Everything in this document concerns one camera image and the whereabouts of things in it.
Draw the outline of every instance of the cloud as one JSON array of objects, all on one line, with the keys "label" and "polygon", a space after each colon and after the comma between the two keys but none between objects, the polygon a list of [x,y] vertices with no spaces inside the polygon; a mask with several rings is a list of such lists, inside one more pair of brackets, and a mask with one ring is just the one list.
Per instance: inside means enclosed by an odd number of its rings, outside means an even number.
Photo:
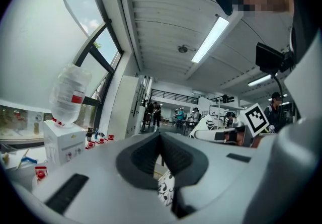
[{"label": "cloud", "polygon": [[80,23],[80,25],[84,28],[85,32],[89,33],[89,28],[85,24]]},{"label": "cloud", "polygon": [[99,26],[100,26],[99,21],[97,21],[96,19],[93,19],[93,20],[90,21],[90,27],[96,29]]}]

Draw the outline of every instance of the white cabinet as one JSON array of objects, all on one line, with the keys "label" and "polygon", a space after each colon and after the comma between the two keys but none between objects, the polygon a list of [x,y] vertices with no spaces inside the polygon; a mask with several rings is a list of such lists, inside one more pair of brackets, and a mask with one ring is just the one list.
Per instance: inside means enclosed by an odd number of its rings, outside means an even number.
[{"label": "white cabinet", "polygon": [[137,121],[140,121],[139,107],[145,96],[142,79],[143,77],[122,77],[107,130],[107,134],[114,135],[115,140],[122,140],[135,134]]}]

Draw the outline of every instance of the sky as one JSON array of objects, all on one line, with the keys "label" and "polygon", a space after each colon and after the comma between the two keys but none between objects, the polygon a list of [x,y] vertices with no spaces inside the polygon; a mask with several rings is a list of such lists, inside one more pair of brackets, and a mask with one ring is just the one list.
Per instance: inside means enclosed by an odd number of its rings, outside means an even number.
[{"label": "sky", "polygon": [[[98,10],[95,0],[66,0],[73,14],[80,22],[84,30],[91,35],[97,27],[103,22],[102,16]],[[117,48],[108,32],[104,30],[96,40],[102,45],[99,49],[102,56],[108,63],[117,51]]]}]

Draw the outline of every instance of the linear light fixture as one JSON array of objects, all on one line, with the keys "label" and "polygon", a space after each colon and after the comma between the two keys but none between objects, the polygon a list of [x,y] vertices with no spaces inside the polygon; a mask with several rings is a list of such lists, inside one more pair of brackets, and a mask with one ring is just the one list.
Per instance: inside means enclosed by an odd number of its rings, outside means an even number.
[{"label": "linear light fixture", "polygon": [[[285,97],[287,97],[287,94],[284,94],[284,95],[283,95],[283,98],[285,98]],[[272,98],[269,98],[268,100],[269,100],[269,101],[272,101]]]},{"label": "linear light fixture", "polygon": [[218,17],[215,25],[212,27],[210,33],[204,40],[204,42],[201,44],[200,48],[198,49],[195,56],[192,58],[192,62],[199,63],[200,60],[207,54],[209,49],[212,47],[212,45],[218,40],[219,36],[223,33],[223,31],[228,26],[229,22],[222,18]]},{"label": "linear light fixture", "polygon": [[264,76],[262,78],[259,78],[259,79],[255,80],[255,81],[252,81],[252,82],[248,83],[248,86],[251,87],[251,86],[258,85],[258,84],[260,84],[262,82],[265,82],[265,81],[269,80],[270,78],[272,78],[272,76],[270,74],[268,74],[267,76]]}]

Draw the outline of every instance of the black railing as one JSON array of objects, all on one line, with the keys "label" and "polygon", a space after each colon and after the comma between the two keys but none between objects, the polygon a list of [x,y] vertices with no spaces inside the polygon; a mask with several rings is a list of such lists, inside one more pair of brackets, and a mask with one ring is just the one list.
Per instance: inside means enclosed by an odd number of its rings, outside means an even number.
[{"label": "black railing", "polygon": [[215,102],[215,103],[228,103],[228,102],[233,102],[235,101],[235,97],[234,96],[228,96],[228,95],[223,95],[217,98],[213,98],[210,101]]},{"label": "black railing", "polygon": [[194,97],[190,97],[190,96],[186,96],[186,95],[181,95],[181,94],[176,94],[176,93],[169,93],[169,92],[155,90],[155,89],[152,89],[151,96],[157,96],[157,97],[162,97],[165,99],[171,99],[171,100],[175,100],[175,101],[182,101],[182,102],[187,102],[187,103],[192,103],[192,104],[198,104],[198,98],[194,98]]}]

